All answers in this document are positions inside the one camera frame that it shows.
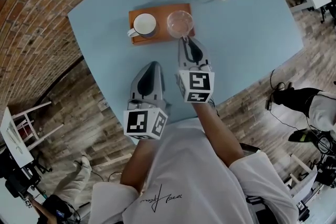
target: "wooden tray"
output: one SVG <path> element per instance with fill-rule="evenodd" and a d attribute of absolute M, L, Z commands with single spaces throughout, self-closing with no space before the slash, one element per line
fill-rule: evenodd
<path fill-rule="evenodd" d="M 156 22 L 158 24 L 157 29 L 158 31 L 154 37 L 152 38 L 143 38 L 141 36 L 133 37 L 131 38 L 132 43 L 137 46 L 137 45 L 145 45 L 155 42 L 164 42 L 173 40 L 174 38 L 167 31 L 167 18 L 170 13 L 176 10 L 184 10 L 185 12 L 191 14 L 191 8 L 189 3 L 143 8 L 129 12 L 130 29 L 133 28 L 133 22 L 135 18 L 142 13 L 152 14 L 155 17 Z M 194 28 L 190 31 L 189 36 L 195 36 Z"/>

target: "glass cup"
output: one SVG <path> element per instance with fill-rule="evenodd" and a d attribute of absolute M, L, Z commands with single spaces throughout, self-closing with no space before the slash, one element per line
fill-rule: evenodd
<path fill-rule="evenodd" d="M 183 10 L 170 13 L 167 18 L 167 30 L 174 38 L 186 37 L 193 27 L 193 17 Z"/>

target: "light blue table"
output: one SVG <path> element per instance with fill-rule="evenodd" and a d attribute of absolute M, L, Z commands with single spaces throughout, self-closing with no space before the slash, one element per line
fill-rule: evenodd
<path fill-rule="evenodd" d="M 208 49 L 221 103 L 284 63 L 302 47 L 285 0 L 84 0 L 69 19 L 84 58 L 113 112 L 123 122 L 130 85 L 150 61 L 163 68 L 171 121 L 195 116 L 176 85 L 177 42 L 133 46 L 130 10 L 190 3 L 196 38 Z"/>

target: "brick wall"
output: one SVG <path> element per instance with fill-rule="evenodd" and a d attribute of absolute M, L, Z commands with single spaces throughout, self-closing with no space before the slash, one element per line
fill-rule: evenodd
<path fill-rule="evenodd" d="M 81 56 L 67 18 L 81 1 L 0 0 L 0 112 L 33 105 Z"/>

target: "pants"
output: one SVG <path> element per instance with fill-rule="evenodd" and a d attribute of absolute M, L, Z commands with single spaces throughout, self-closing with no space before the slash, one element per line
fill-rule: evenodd
<path fill-rule="evenodd" d="M 54 195 L 58 196 L 63 201 L 68 202 L 73 207 L 75 199 L 80 192 L 85 188 L 91 175 L 91 167 L 79 167 L 77 170 L 65 177 L 57 185 Z"/>
<path fill-rule="evenodd" d="M 320 90 L 314 88 L 304 88 L 301 90 L 288 89 L 284 91 L 275 91 L 273 98 L 275 104 L 283 104 L 284 106 L 300 111 L 309 118 L 309 108 L 313 100 L 313 95 L 318 94 Z"/>

